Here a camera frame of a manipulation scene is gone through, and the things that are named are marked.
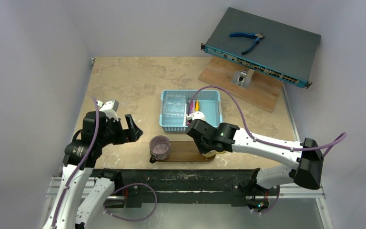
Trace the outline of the brown wooden oval tray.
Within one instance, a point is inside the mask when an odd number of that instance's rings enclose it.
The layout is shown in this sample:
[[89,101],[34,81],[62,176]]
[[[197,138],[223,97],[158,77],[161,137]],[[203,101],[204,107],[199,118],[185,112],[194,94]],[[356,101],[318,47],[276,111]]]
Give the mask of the brown wooden oval tray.
[[163,161],[168,163],[205,163],[211,162],[216,156],[205,158],[192,141],[171,141],[170,156]]

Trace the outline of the purple translucent cup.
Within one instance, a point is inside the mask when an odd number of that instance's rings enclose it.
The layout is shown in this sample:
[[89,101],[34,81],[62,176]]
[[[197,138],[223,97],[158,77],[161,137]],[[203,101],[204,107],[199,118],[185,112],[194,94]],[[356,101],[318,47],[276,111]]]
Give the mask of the purple translucent cup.
[[150,163],[166,160],[170,156],[170,140],[163,135],[155,136],[149,143]]

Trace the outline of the yellow toothbrush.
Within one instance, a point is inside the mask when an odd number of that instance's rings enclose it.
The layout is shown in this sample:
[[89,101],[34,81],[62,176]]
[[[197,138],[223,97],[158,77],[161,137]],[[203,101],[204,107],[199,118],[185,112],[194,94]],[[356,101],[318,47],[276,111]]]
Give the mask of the yellow toothbrush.
[[200,110],[200,103],[199,103],[199,100],[197,100],[195,102],[195,107],[194,107],[195,111],[198,112]]

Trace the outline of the clear plastic box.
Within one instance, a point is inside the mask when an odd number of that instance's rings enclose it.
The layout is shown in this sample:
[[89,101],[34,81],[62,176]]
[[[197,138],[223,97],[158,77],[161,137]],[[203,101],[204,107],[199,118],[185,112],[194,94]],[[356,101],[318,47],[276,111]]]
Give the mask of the clear plastic box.
[[165,121],[183,120],[186,109],[186,97],[184,95],[167,94],[163,102],[163,117]]

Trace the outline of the light blue plastic basket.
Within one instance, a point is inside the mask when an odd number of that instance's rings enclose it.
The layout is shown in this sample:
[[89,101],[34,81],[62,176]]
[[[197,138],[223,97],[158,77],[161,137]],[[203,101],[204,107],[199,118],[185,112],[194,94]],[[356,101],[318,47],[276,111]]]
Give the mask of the light blue plastic basket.
[[[187,129],[186,119],[168,122],[163,117],[163,102],[167,94],[184,95],[186,102],[190,102],[196,90],[163,90],[161,93],[161,110],[159,124],[166,133],[182,133]],[[194,98],[194,103],[199,100],[200,110],[204,113],[206,121],[217,127],[222,121],[221,96],[217,90],[202,90]]]

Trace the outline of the yellow mug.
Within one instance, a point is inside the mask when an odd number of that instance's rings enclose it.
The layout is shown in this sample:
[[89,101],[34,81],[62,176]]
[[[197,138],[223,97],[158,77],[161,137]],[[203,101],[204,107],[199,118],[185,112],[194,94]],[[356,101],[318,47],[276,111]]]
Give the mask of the yellow mug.
[[217,152],[217,151],[210,151],[210,152],[207,152],[207,153],[204,153],[204,154],[202,154],[202,156],[203,157],[205,157],[205,158],[210,158],[210,157],[213,157],[213,156],[215,156],[215,155],[218,155],[218,154],[225,154],[226,153],[226,151],[222,151],[222,152]]

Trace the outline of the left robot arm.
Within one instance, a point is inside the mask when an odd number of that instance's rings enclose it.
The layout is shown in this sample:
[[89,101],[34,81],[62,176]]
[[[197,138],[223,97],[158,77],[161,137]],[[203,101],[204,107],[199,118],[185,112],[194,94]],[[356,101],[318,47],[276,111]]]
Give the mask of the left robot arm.
[[103,148],[136,142],[143,135],[131,114],[126,114],[125,119],[126,129],[113,109],[99,109],[85,115],[82,128],[65,147],[59,191],[43,228],[86,229],[105,199],[121,193],[124,188],[121,171],[103,169],[97,175],[93,190],[81,200]]

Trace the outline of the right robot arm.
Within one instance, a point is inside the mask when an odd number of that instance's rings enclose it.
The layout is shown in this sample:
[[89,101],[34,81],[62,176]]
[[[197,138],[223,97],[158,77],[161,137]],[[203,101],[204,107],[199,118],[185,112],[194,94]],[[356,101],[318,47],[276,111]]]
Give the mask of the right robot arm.
[[251,136],[236,125],[220,123],[214,127],[201,119],[191,121],[186,134],[203,155],[212,151],[248,153],[280,163],[280,166],[257,170],[256,177],[248,182],[254,194],[288,183],[311,190],[321,186],[324,157],[313,139],[297,142],[257,134]]

